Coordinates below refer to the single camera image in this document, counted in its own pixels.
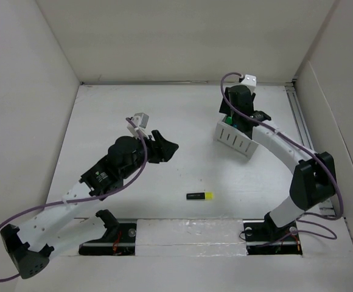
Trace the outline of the yellow cap highlighter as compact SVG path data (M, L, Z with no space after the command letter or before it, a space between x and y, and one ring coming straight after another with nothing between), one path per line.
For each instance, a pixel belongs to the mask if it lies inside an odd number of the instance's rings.
M213 197L214 195L211 192L195 192L186 194L186 199L188 201L212 200Z

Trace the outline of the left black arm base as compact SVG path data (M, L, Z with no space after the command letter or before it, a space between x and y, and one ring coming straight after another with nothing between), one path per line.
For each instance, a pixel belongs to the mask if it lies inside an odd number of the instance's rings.
M98 211L96 217L102 221L104 232L100 238L79 246L81 256L135 255L137 220L119 221L107 209Z

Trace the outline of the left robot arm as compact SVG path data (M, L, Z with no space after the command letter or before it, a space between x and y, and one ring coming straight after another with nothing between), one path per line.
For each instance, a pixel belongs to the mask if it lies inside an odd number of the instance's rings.
M46 207L17 226L7 224L0 235L22 279L41 272L60 253L91 240L108 242L118 233L119 222L107 209L76 226L71 221L99 204L107 193L125 189L124 180L149 162L168 162L179 146L159 131L150 137L122 136L109 147L107 155L85 172L54 207Z

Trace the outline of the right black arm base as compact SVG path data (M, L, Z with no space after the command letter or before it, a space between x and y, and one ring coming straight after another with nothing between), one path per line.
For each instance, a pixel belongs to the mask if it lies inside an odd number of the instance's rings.
M243 220L239 238L246 244L248 256L302 255L296 222L278 228L268 215L264 219Z

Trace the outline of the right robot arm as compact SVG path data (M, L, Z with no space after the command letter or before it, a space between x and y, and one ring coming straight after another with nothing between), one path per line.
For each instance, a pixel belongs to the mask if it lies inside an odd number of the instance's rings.
M311 215L311 209L338 192L334 158L295 142L279 129L271 117L254 108L255 93L246 85L221 87L220 113L231 119L230 128L248 141L263 146L292 174L289 195L264 216L259 231L276 240L294 221Z

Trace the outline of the white slotted pen holder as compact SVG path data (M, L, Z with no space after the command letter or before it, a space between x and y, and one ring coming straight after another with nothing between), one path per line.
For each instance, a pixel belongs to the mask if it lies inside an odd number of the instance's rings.
M228 116L223 116L216 124L214 138L215 140L232 148L240 153L247 160L250 160L258 147L258 143L251 140L247 135L239 131L232 124L225 122Z

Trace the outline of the aluminium rail right side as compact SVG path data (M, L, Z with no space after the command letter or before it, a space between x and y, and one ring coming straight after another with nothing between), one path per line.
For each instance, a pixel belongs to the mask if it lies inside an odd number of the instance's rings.
M288 101L293 113L293 118L295 120L296 123L296 127L298 130L298 136L299 136L299 140L300 140L300 144L311 149L314 150L313 144L312 144L312 140L309 134L309 131L307 129L307 125L301 110L301 106L298 102L298 98L296 95L296 90L293 86L292 83L286 83L285 84L285 91L288 97ZM336 212L334 209L334 206L332 204L331 199L328 199L322 203L320 203L318 205L318 213L322 216L326 216L329 218L333 218L336 216Z

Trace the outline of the aluminium rail back edge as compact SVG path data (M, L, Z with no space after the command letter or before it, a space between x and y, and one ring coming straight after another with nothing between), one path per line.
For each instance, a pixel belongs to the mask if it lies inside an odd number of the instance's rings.
M183 80L183 81L132 81L132 82L81 82L83 86L112 86L112 85L219 85L220 81L197 81L197 80ZM293 82L257 82L257 85L273 85L273 86L287 86L292 85Z

